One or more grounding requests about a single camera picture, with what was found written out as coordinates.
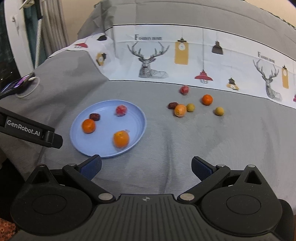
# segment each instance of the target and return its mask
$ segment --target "screw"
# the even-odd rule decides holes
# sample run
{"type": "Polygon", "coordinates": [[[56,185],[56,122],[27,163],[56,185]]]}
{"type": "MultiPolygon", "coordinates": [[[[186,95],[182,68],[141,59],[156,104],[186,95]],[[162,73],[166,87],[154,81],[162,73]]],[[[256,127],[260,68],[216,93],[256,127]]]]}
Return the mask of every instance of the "screw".
{"type": "Polygon", "coordinates": [[[194,195],[191,193],[183,193],[180,195],[180,198],[184,201],[191,201],[194,199],[194,195]]]}
{"type": "Polygon", "coordinates": [[[113,198],[113,195],[111,193],[101,193],[99,195],[99,199],[103,200],[103,201],[109,201],[113,198]]]}

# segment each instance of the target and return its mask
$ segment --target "gray fabric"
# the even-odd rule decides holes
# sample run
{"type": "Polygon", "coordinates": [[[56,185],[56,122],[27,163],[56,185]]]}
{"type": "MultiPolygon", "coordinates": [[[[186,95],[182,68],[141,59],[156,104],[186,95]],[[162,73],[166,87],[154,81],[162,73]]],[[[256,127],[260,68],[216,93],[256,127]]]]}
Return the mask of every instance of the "gray fabric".
{"type": "Polygon", "coordinates": [[[296,30],[256,6],[240,0],[103,0],[78,33],[116,24],[184,24],[226,31],[266,44],[296,59],[296,30]]]}
{"type": "Polygon", "coordinates": [[[61,149],[41,148],[0,134],[1,149],[25,177],[40,163],[56,169],[87,159],[70,142],[73,120],[91,104],[122,99],[145,112],[147,129],[133,149],[103,160],[102,170],[93,179],[96,184],[116,196],[179,195],[199,182],[191,171],[191,159],[200,156],[232,169],[256,165],[276,195],[296,210],[296,110],[225,91],[191,88],[190,94],[182,96],[179,85],[107,81],[85,51],[59,53],[37,68],[36,74],[41,85],[35,92],[24,99],[7,97],[0,104],[56,128],[64,145],[61,149]],[[206,93],[214,98],[209,107],[200,104],[206,93]],[[169,102],[192,102],[196,110],[177,118],[167,109],[169,102]],[[225,116],[213,114],[217,106],[224,107],[225,116]]]}
{"type": "MultiPolygon", "coordinates": [[[[8,96],[0,100],[0,105],[54,128],[67,118],[87,95],[108,80],[97,70],[85,51],[64,51],[47,59],[35,69],[35,73],[41,82],[32,94],[22,99],[8,96]]],[[[0,133],[0,149],[27,178],[45,148],[0,133]]]]}

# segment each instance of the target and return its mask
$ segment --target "white cable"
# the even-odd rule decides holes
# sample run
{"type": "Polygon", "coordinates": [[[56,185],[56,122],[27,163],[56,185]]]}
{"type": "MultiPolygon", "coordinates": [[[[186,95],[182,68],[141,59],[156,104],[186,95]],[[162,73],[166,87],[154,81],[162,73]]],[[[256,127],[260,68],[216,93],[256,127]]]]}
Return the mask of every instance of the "white cable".
{"type": "Polygon", "coordinates": [[[18,95],[18,94],[15,94],[15,96],[16,97],[18,97],[18,98],[24,98],[24,97],[27,97],[28,95],[30,95],[30,94],[32,94],[33,93],[33,91],[38,87],[38,85],[40,84],[40,78],[39,77],[32,77],[32,78],[30,78],[28,81],[33,81],[33,80],[35,80],[35,79],[37,79],[37,84],[36,84],[36,86],[34,87],[34,89],[33,90],[31,90],[28,94],[26,94],[26,95],[22,95],[22,96],[20,96],[20,95],[18,95]]]}

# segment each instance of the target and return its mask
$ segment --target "blue plate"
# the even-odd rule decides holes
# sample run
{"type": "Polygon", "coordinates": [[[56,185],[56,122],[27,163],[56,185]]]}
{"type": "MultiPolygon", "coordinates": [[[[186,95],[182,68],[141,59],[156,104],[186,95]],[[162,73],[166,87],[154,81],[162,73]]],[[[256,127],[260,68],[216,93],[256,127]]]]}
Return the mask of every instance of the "blue plate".
{"type": "Polygon", "coordinates": [[[123,100],[107,100],[91,105],[82,111],[73,121],[70,129],[70,140],[73,146],[87,156],[100,155],[102,158],[118,156],[136,145],[143,136],[147,125],[144,112],[133,103],[123,100]],[[127,107],[124,116],[116,116],[119,105],[127,107]],[[101,119],[96,121],[96,130],[85,134],[81,124],[91,113],[98,113],[101,119]],[[126,148],[118,149],[113,144],[113,134],[128,130],[130,141],[126,148]]]}

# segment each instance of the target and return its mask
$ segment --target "phone screen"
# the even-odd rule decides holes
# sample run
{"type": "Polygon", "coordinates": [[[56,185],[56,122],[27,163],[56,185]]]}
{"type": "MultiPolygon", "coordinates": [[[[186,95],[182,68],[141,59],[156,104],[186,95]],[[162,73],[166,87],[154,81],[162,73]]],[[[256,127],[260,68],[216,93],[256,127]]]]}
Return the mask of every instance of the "phone screen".
{"type": "Polygon", "coordinates": [[[9,90],[11,90],[11,89],[15,89],[15,88],[19,87],[29,75],[30,75],[30,74],[28,74],[28,75],[26,75],[26,76],[20,78],[19,80],[16,80],[16,81],[14,81],[14,82],[12,82],[12,83],[6,85],[6,86],[3,88],[3,90],[1,90],[1,93],[7,92],[7,91],[9,91],[9,90]]]}

